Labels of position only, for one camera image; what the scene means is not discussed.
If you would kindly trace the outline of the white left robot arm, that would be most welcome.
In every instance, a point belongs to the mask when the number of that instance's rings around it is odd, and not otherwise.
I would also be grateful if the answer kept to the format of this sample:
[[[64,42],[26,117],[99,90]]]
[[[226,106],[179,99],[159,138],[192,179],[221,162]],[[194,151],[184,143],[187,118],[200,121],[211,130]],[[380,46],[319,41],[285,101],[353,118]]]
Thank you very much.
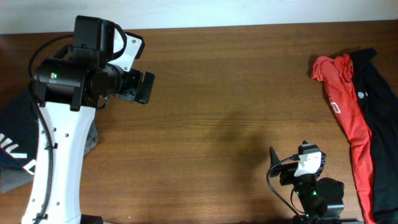
[[[133,68],[144,39],[99,17],[78,16],[73,42],[30,72],[39,119],[34,181],[23,223],[103,223],[80,210],[86,139],[100,100],[146,104],[155,76]]]

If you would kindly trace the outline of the red garment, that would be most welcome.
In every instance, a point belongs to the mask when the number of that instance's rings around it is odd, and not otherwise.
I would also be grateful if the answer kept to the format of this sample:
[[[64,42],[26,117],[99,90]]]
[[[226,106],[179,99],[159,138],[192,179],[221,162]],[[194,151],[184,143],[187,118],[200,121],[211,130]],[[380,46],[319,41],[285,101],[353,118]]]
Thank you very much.
[[[375,223],[372,212],[372,132],[359,107],[353,77],[353,61],[348,54],[334,59],[320,56],[312,66],[311,78],[323,83],[330,106],[350,144],[351,169],[363,220],[365,223]]]

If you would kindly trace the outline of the grey folded shorts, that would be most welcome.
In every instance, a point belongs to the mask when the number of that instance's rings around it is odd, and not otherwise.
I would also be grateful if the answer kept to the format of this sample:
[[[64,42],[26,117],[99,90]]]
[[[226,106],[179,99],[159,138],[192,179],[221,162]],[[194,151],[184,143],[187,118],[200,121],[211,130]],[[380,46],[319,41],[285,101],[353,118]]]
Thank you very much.
[[[98,143],[98,132],[95,122],[92,122],[85,143],[84,155],[91,152]],[[25,170],[1,168],[1,193],[4,194],[25,184],[31,183],[34,175]]]

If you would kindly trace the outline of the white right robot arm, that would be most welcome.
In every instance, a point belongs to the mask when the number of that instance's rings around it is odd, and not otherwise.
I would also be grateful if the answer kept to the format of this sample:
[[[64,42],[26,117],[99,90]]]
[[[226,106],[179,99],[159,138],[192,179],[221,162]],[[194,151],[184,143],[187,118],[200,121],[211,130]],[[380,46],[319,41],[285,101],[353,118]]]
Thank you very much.
[[[326,154],[313,143],[304,141],[298,153],[280,160],[273,147],[269,148],[271,164],[266,180],[273,193],[295,213],[293,223],[341,223],[344,209],[344,184],[319,176],[324,170]],[[273,188],[270,178],[278,177],[281,186],[291,185],[302,206],[300,212]]]

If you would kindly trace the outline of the black logo garment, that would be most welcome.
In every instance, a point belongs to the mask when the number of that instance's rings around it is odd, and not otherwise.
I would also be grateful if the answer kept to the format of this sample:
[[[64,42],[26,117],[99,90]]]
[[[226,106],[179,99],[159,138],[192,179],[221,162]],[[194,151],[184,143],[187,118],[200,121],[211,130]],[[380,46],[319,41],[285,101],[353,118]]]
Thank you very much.
[[[373,208],[376,223],[397,223],[397,97],[372,60],[373,48],[350,54],[359,107],[373,136]]]

